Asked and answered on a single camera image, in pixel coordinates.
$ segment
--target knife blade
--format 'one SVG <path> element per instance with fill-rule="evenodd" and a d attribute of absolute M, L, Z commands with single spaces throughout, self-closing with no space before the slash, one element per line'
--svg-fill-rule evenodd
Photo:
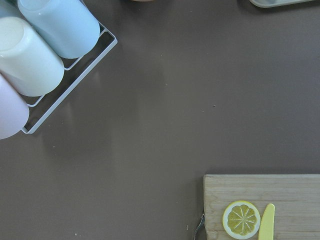
<path fill-rule="evenodd" d="M 272 203 L 266 206 L 261 219 L 259 240 L 274 240 L 275 209 Z"/>

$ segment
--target wood grain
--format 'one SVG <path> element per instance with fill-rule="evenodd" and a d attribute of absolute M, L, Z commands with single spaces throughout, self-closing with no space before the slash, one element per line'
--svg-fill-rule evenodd
<path fill-rule="evenodd" d="M 233 239 L 221 219 L 238 200 L 253 203 L 261 215 L 275 205 L 275 240 L 320 240 L 320 175 L 205 175 L 203 181 L 207 240 Z"/>

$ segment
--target brown surface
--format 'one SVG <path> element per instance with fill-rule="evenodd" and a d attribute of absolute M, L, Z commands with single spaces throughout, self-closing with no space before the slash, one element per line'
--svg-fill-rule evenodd
<path fill-rule="evenodd" d="M 269 203 L 275 206 L 274 240 L 319 240 L 320 175 L 206 175 L 204 176 L 205 229 L 208 240 L 233 240 L 222 225 L 232 202 L 256 206 L 261 217 Z M 258 233 L 251 240 L 258 239 Z"/>
<path fill-rule="evenodd" d="M 191 239 L 204 174 L 320 173 L 319 1 L 86 2 L 119 43 L 0 141 L 1 240 Z"/>

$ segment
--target yellow knife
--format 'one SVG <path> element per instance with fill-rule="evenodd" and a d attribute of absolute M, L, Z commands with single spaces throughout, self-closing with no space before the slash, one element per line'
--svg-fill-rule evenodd
<path fill-rule="evenodd" d="M 269 203 L 261 218 L 259 240 L 274 240 L 275 205 Z"/>

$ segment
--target wooden cutting board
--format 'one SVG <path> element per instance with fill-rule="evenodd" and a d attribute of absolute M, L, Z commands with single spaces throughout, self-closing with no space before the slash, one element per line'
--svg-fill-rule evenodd
<path fill-rule="evenodd" d="M 320 174 L 205 175 L 204 214 L 207 240 L 232 240 L 222 226 L 234 201 L 253 203 L 262 217 L 275 206 L 274 240 L 320 240 Z M 258 239 L 258 233 L 250 238 Z"/>

